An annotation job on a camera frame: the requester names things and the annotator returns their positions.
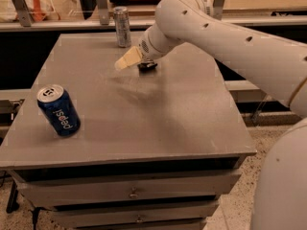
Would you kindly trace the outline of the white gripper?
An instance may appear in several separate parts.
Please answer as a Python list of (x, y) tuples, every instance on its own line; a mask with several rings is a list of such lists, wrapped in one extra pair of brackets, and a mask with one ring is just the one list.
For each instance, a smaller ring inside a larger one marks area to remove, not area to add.
[(166, 36), (153, 24), (139, 38), (138, 47), (132, 46), (114, 64), (116, 70), (123, 70), (142, 60), (142, 56), (155, 60), (163, 58), (179, 45), (177, 39)]

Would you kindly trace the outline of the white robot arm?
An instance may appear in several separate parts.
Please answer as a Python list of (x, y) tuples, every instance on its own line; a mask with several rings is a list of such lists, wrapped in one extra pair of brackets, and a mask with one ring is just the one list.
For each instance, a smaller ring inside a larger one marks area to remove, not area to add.
[(204, 50), (301, 117), (265, 158), (250, 230), (307, 230), (307, 45), (216, 19), (206, 0), (161, 0), (154, 24), (115, 67), (162, 58), (183, 42)]

